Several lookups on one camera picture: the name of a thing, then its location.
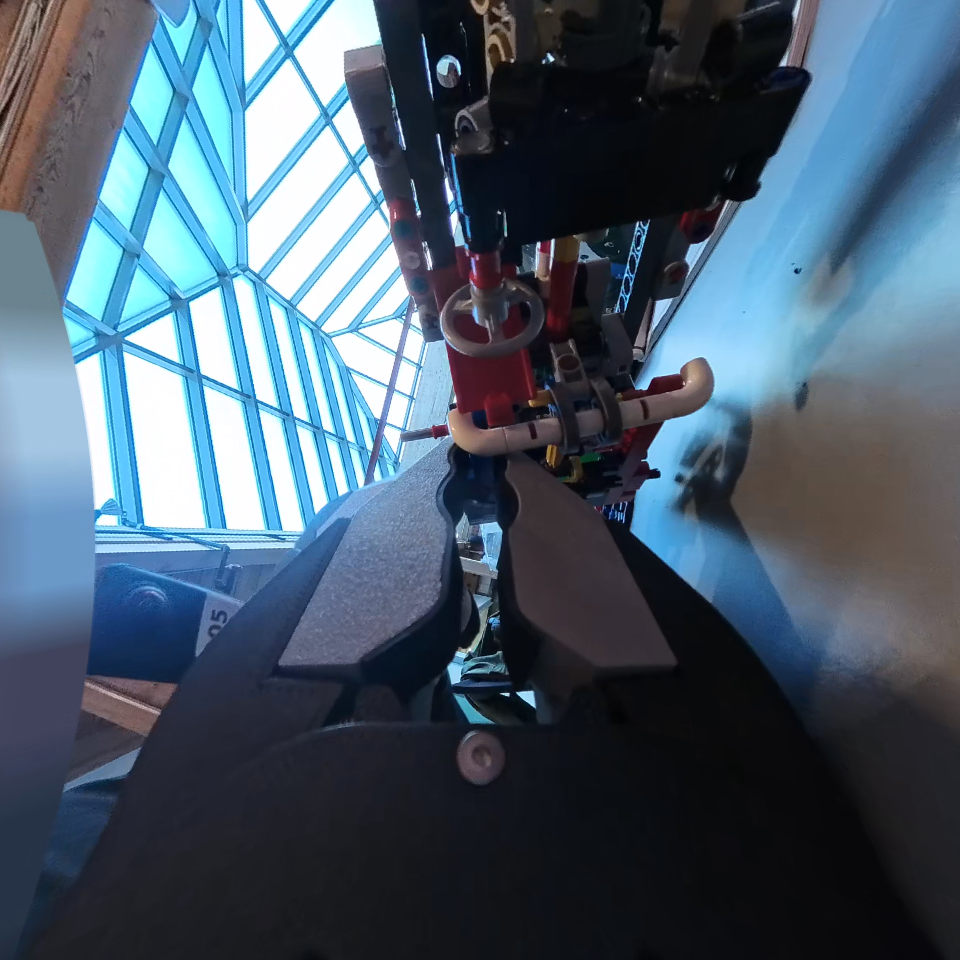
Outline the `multicolour toy brick vehicle model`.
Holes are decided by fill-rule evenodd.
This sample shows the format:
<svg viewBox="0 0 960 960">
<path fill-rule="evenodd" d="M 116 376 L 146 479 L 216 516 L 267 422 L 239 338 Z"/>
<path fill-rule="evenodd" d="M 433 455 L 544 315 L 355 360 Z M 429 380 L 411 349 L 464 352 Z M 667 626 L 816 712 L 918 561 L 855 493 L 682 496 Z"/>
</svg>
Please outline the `multicolour toy brick vehicle model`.
<svg viewBox="0 0 960 960">
<path fill-rule="evenodd" d="M 373 2 L 344 81 L 424 339 L 452 379 L 461 506 L 493 521 L 505 459 L 606 511 L 659 473 L 705 359 L 637 388 L 658 302 L 755 197 L 810 84 L 796 2 Z"/>
</svg>

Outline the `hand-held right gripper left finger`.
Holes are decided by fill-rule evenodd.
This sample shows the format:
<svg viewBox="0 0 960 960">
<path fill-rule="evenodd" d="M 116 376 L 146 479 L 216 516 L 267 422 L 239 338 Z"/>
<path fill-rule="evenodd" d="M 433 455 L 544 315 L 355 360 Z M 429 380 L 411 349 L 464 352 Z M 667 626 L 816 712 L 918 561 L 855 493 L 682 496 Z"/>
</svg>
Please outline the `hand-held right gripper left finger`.
<svg viewBox="0 0 960 960">
<path fill-rule="evenodd" d="M 461 637 L 463 580 L 456 521 L 444 500 L 453 443 L 400 473 L 342 496 L 314 523 L 333 547 L 280 654 L 281 676 L 345 683 L 428 683 Z"/>
</svg>

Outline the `wooden pillar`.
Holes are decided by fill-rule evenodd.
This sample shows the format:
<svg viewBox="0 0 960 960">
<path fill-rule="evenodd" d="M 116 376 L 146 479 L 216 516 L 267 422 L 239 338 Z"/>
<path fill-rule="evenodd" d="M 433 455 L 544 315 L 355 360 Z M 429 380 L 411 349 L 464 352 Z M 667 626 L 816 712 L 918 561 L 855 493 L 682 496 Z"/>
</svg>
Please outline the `wooden pillar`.
<svg viewBox="0 0 960 960">
<path fill-rule="evenodd" d="M 77 258 L 158 19 L 145 1 L 2 2 L 2 210 L 53 272 Z"/>
</svg>

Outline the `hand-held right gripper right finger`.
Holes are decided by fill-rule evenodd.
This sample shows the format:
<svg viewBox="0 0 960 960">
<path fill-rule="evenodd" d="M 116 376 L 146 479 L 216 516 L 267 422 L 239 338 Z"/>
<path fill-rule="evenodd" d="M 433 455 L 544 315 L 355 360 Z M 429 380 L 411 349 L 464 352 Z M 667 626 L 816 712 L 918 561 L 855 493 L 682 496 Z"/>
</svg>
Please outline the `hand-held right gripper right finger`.
<svg viewBox="0 0 960 960">
<path fill-rule="evenodd" d="M 498 564 L 511 678 L 571 694 L 677 667 L 600 512 L 523 453 L 507 456 L 501 495 L 512 507 Z"/>
</svg>

